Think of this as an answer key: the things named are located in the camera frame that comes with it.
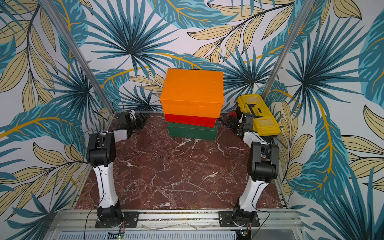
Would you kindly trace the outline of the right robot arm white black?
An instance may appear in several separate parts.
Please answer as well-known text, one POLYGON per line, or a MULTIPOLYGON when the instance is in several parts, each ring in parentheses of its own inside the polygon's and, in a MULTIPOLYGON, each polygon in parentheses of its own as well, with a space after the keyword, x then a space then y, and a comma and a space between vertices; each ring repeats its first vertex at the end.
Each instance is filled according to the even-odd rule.
POLYGON ((279 147, 268 142, 271 137, 261 137, 253 131, 254 118, 253 114, 242 114, 237 128, 238 135, 250 147, 248 183, 233 210, 233 223, 238 227, 256 220, 257 202, 265 187, 278 176, 279 147))

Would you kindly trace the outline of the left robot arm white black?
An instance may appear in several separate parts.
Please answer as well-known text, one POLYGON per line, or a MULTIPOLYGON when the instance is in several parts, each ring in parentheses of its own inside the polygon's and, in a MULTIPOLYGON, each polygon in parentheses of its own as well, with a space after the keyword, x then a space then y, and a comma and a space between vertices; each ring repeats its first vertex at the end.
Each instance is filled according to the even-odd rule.
POLYGON ((116 143, 129 139, 135 131, 143 129, 148 117, 131 110, 118 118, 123 122, 117 130, 90 135, 86 153, 87 162, 94 170, 98 183, 97 228, 117 228, 125 221, 113 176, 116 143))

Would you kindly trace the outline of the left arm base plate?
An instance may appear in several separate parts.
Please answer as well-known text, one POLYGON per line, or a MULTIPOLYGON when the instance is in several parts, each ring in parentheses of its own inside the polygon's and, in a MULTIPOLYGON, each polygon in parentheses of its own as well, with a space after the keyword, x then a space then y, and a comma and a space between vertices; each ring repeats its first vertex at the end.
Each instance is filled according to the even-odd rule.
POLYGON ((100 219, 97 219, 95 228, 96 229, 135 229, 138 224, 139 220, 139 212, 132 212, 132 211, 123 211, 123 218, 122 220, 108 220, 108 221, 102 221, 100 219))

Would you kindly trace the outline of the red shoebox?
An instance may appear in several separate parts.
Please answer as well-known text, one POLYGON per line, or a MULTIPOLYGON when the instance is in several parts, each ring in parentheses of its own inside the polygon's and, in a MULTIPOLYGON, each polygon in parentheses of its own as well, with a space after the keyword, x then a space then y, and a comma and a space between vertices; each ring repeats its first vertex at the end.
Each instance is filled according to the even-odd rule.
POLYGON ((208 128, 213 128, 216 125, 216 121, 217 121, 216 118, 172 115, 172 114, 165 114, 165 119, 167 122, 171 122, 171 123, 208 127, 208 128))

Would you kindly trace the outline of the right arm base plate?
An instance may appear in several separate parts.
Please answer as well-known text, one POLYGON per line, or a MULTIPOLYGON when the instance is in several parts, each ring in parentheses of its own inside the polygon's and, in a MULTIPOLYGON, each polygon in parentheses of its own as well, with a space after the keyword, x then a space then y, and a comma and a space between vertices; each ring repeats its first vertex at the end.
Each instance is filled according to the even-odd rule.
POLYGON ((257 212, 247 212, 239 210, 238 212, 234 211, 219 211, 219 223, 222 228, 229 227, 259 227, 259 217, 257 212))

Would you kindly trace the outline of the orange shoebox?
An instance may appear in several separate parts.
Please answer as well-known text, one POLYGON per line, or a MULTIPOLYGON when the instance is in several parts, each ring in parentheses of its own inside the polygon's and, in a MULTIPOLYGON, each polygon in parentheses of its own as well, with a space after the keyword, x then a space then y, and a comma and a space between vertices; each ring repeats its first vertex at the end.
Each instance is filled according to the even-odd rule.
POLYGON ((168 69, 160 100, 165 114, 217 119, 224 104, 224 73, 168 69))

